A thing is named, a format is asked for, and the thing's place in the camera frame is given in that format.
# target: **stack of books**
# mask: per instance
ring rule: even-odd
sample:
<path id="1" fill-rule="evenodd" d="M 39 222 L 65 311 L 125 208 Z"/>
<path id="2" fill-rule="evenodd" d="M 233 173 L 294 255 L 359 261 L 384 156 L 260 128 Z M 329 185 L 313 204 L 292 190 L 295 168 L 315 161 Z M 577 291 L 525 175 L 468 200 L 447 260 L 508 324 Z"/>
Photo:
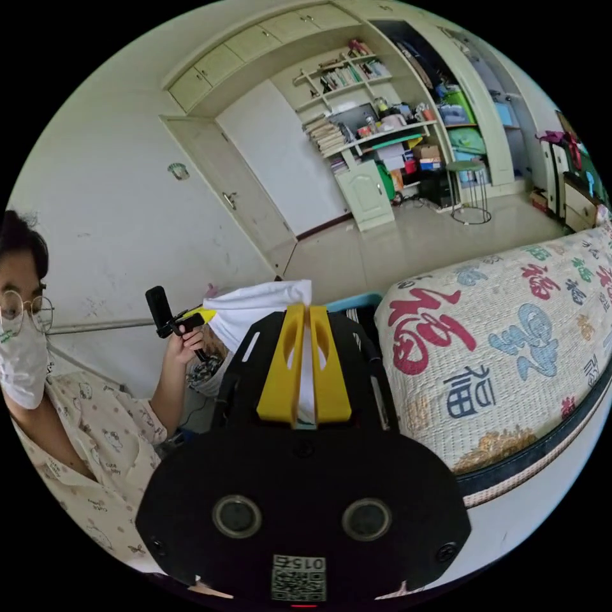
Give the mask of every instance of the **stack of books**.
<path id="1" fill-rule="evenodd" d="M 302 128 L 323 156 L 346 142 L 342 130 L 325 115 L 318 115 Z"/>

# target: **stool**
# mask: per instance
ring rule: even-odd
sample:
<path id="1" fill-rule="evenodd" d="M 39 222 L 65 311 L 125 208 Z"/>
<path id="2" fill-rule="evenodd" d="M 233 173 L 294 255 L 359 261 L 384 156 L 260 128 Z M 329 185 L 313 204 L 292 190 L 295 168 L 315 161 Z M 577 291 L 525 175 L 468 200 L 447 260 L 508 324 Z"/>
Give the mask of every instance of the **stool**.
<path id="1" fill-rule="evenodd" d="M 481 161 L 453 161 L 446 166 L 453 206 L 451 217 L 455 221 L 463 223 L 463 225 L 482 225 L 491 221 L 491 213 L 489 212 L 486 199 L 485 170 L 486 166 Z M 467 172 L 470 178 L 470 203 L 456 209 L 456 205 L 461 201 L 459 197 L 460 181 L 458 176 L 460 172 Z M 451 173 L 455 174 L 455 181 L 451 180 Z M 478 186 L 480 186 L 480 201 L 478 199 Z"/>

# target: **storage box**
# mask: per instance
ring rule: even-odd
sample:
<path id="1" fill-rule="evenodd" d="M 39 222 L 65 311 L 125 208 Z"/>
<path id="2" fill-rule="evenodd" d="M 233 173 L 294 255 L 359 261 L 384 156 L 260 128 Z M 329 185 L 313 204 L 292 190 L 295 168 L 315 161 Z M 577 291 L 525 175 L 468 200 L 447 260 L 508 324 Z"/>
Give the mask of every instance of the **storage box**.
<path id="1" fill-rule="evenodd" d="M 418 170 L 418 166 L 416 164 L 415 159 L 408 159 L 404 161 L 404 169 L 406 170 L 406 174 L 413 174 Z"/>
<path id="2" fill-rule="evenodd" d="M 440 157 L 421 158 L 419 165 L 421 170 L 439 170 L 442 168 L 442 159 Z"/>
<path id="3" fill-rule="evenodd" d="M 437 145 L 417 145 L 412 149 L 417 159 L 440 158 L 440 149 Z"/>
<path id="4" fill-rule="evenodd" d="M 531 204 L 542 212 L 548 212 L 548 200 L 545 192 L 533 190 L 530 195 Z"/>

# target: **small cabinet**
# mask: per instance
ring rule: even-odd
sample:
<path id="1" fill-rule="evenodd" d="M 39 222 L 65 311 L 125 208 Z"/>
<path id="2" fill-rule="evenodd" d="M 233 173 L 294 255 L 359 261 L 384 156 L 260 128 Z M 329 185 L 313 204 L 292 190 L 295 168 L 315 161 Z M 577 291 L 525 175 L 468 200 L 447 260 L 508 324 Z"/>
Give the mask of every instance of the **small cabinet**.
<path id="1" fill-rule="evenodd" d="M 170 94 L 185 113 L 212 89 L 211 84 L 195 68 L 189 68 L 170 87 Z"/>
<path id="2" fill-rule="evenodd" d="M 359 22 L 354 17 L 331 4 L 309 6 L 296 12 L 322 30 L 359 25 Z"/>
<path id="3" fill-rule="evenodd" d="M 273 17 L 259 25 L 272 36 L 278 38 L 281 43 L 289 43 L 321 31 L 310 19 L 293 12 Z"/>
<path id="4" fill-rule="evenodd" d="M 214 87 L 244 62 L 226 45 L 219 45 L 200 59 L 194 68 Z"/>
<path id="5" fill-rule="evenodd" d="M 260 25 L 248 27 L 225 42 L 244 63 L 271 51 L 281 45 L 281 41 Z"/>
<path id="6" fill-rule="evenodd" d="M 373 161 L 336 175 L 336 180 L 360 230 L 394 220 L 391 203 Z"/>

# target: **face mask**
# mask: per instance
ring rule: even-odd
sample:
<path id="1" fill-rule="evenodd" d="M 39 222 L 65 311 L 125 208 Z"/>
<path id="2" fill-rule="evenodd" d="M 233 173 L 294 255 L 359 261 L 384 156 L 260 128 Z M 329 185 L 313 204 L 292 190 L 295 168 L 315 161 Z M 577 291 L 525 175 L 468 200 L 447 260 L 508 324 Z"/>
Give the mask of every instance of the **face mask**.
<path id="1" fill-rule="evenodd" d="M 47 378 L 47 338 L 40 333 L 28 315 L 17 336 L 0 335 L 0 384 L 19 406 L 38 408 L 45 392 Z"/>

